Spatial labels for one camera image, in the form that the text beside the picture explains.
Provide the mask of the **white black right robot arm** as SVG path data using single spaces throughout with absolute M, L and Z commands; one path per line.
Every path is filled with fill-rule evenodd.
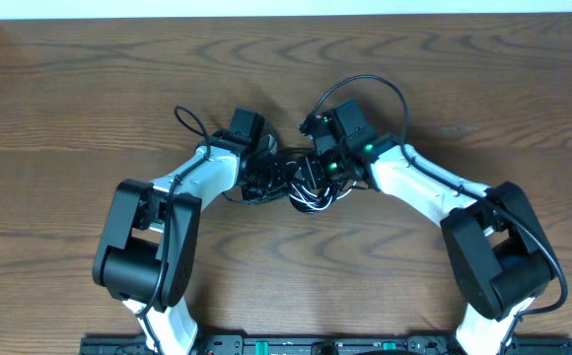
M 520 187 L 474 182 L 423 158 L 404 136 L 372 126 L 301 125 L 329 183 L 364 181 L 438 225 L 467 307 L 454 339 L 465 354 L 504 354 L 526 316 L 552 313 L 568 297 L 556 254 Z

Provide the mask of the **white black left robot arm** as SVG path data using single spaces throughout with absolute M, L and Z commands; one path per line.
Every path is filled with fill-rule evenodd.
M 94 282 L 138 319 L 157 354 L 187 354 L 198 334 L 183 294 L 201 212 L 249 169 L 277 153 L 267 135 L 250 144 L 211 137 L 169 174 L 116 188 L 94 258 Z

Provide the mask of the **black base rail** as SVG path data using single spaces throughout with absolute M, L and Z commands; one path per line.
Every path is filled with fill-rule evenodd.
M 143 335 L 135 337 L 85 337 L 80 355 L 146 355 L 153 351 Z M 461 346 L 451 336 L 414 335 L 397 338 L 314 338 L 250 337 L 234 334 L 204 335 L 192 349 L 196 355 L 319 355 L 319 354 L 462 354 Z M 562 337 L 523 337 L 512 340 L 511 355 L 572 355 L 572 340 Z

